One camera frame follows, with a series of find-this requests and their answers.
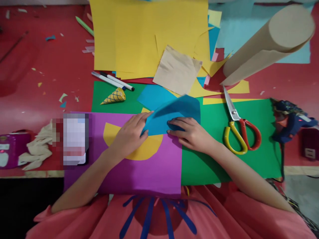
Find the paper roll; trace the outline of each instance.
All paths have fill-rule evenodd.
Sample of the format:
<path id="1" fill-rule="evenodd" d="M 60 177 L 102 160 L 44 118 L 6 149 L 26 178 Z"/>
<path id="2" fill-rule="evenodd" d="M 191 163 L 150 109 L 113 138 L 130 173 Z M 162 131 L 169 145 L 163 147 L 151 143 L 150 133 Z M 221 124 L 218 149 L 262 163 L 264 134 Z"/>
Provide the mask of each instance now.
<path id="1" fill-rule="evenodd" d="M 121 88 L 117 88 L 112 94 L 110 94 L 100 105 L 106 105 L 113 102 L 124 101 L 126 96 Z"/>
<path id="2" fill-rule="evenodd" d="M 303 6 L 283 8 L 226 61 L 221 85 L 233 85 L 298 51 L 314 31 L 313 18 Z"/>

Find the yellow scissor handle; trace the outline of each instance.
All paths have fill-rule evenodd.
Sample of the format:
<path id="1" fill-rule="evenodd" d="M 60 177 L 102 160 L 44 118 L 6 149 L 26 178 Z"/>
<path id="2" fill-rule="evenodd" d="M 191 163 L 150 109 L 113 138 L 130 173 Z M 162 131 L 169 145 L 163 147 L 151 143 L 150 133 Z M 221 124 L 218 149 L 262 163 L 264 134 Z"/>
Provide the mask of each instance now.
<path id="1" fill-rule="evenodd" d="M 230 121 L 229 122 L 229 126 L 230 127 L 226 127 L 225 129 L 225 134 L 224 134 L 224 140 L 225 140 L 225 144 L 226 144 L 226 147 L 232 151 L 234 154 L 239 154 L 239 155 L 243 155 L 243 154 L 246 154 L 247 151 L 248 151 L 248 147 L 245 143 L 245 141 L 243 140 L 243 137 L 240 135 L 240 133 L 238 132 L 238 130 L 236 129 L 235 127 L 235 122 L 234 121 Z M 234 132 L 234 134 L 236 135 L 236 137 L 238 138 L 241 146 L 242 146 L 242 151 L 238 152 L 236 150 L 234 150 L 231 146 L 230 146 L 230 143 L 229 143 L 229 131 L 230 129 L 232 129 L 232 131 Z"/>

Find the hand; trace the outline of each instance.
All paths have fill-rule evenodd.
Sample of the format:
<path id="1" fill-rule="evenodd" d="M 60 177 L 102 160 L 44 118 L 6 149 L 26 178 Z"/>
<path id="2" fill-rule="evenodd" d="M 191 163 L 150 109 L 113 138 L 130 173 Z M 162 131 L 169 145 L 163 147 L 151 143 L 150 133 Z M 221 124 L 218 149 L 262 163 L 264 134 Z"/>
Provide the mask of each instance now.
<path id="1" fill-rule="evenodd" d="M 148 137 L 148 130 L 141 136 L 146 119 L 153 113 L 140 113 L 132 116 L 117 133 L 109 150 L 116 153 L 121 160 L 138 149 Z"/>
<path id="2" fill-rule="evenodd" d="M 185 147 L 205 154 L 210 154 L 218 142 L 193 118 L 177 117 L 168 122 L 177 125 L 185 131 L 168 130 L 170 135 L 177 136 L 178 141 Z"/>

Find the red table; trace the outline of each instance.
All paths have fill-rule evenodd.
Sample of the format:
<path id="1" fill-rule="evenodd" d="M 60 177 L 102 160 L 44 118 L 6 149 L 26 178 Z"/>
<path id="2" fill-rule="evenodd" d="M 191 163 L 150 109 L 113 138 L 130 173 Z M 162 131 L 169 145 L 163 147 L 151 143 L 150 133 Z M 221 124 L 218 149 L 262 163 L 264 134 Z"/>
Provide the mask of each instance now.
<path id="1" fill-rule="evenodd" d="M 29 34 L 11 54 L 0 64 L 0 134 L 19 129 L 39 132 L 50 119 L 61 117 L 59 98 L 65 97 L 65 112 L 91 111 L 93 82 L 91 76 L 94 57 L 82 53 L 86 39 L 93 37 L 75 20 L 79 16 L 93 27 L 87 19 L 89 7 L 84 6 L 24 6 L 28 13 L 18 12 L 18 7 L 0 7 L 1 27 L 0 57 L 25 32 Z M 10 10 L 10 19 L 5 13 Z M 312 15 L 319 23 L 319 5 Z M 48 36 L 56 39 L 45 41 Z M 312 38 L 311 64 L 274 64 L 248 78 L 250 94 L 236 95 L 253 98 L 261 91 L 269 96 L 290 100 L 319 119 L 319 31 Z M 295 137 L 286 145 L 286 165 L 319 166 L 319 162 L 309 162 L 299 152 L 299 138 Z M 58 154 L 44 161 L 36 171 L 61 170 Z M 0 177 L 24 176 L 21 169 L 0 170 Z"/>

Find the yellow paper cone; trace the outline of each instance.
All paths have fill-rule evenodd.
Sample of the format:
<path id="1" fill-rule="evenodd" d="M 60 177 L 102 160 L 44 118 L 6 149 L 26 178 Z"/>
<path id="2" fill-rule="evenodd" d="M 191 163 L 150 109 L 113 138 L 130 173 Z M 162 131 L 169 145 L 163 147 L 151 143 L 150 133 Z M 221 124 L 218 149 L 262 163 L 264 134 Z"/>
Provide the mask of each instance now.
<path id="1" fill-rule="evenodd" d="M 117 88 L 112 94 L 110 94 L 100 105 L 106 105 L 113 102 L 126 100 L 123 89 Z"/>

